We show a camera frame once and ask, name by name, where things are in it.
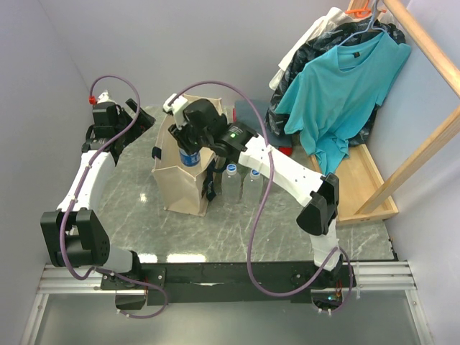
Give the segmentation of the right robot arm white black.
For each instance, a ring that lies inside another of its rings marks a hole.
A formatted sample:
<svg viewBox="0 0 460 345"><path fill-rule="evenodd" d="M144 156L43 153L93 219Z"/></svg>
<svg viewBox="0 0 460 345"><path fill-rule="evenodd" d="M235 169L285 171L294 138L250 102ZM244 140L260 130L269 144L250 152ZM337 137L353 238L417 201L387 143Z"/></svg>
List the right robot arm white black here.
<svg viewBox="0 0 460 345"><path fill-rule="evenodd" d="M264 137L240 122L228 123L208 100L173 96L163 110L174 118L168 129L179 148L195 154L203 148L217 156L256 170L287 191L302 207L297 225L310 237L317 282L331 286L344 272L336 235L339 179L297 163L266 143Z"/></svg>

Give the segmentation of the plastic water bottle blue cap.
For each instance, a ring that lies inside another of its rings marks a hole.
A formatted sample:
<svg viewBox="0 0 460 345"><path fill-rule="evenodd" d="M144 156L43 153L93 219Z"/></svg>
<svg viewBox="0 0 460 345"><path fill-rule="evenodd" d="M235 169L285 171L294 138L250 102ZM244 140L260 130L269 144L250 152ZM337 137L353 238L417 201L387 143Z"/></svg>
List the plastic water bottle blue cap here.
<svg viewBox="0 0 460 345"><path fill-rule="evenodd" d="M240 200L241 175L234 163L226 166L222 174L221 190L224 202L228 205L237 204Z"/></svg>

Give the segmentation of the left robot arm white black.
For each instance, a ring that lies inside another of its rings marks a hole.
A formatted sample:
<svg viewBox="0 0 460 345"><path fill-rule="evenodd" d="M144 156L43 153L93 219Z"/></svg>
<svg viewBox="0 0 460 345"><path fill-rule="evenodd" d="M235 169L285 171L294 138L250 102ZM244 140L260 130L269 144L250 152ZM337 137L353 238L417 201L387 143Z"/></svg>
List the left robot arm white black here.
<svg viewBox="0 0 460 345"><path fill-rule="evenodd" d="M55 211L43 213L40 226L56 267L97 267L118 273L124 287L139 287L144 272L137 255L111 245L96 215L104 186L123 149L152 127L155 119L133 99L126 104L139 116L132 119L107 93L93 105L93 125L86 132L80 167L64 200Z"/></svg>

